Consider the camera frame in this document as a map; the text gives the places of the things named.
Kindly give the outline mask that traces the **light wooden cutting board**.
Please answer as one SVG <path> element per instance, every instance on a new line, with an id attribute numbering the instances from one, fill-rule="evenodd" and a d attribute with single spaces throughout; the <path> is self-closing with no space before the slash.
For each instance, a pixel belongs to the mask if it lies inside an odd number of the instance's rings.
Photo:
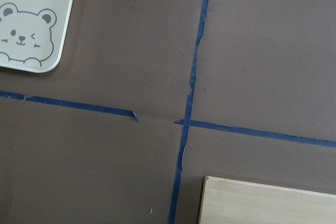
<path id="1" fill-rule="evenodd" d="M 335 223 L 335 195 L 207 176 L 199 223 Z"/>

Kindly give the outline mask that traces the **cream bear serving tray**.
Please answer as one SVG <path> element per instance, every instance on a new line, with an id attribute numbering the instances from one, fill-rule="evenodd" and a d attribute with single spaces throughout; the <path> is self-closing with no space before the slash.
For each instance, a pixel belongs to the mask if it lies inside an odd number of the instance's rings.
<path id="1" fill-rule="evenodd" d="M 33 73 L 58 65 L 73 0 L 1 0 L 1 67 Z"/>

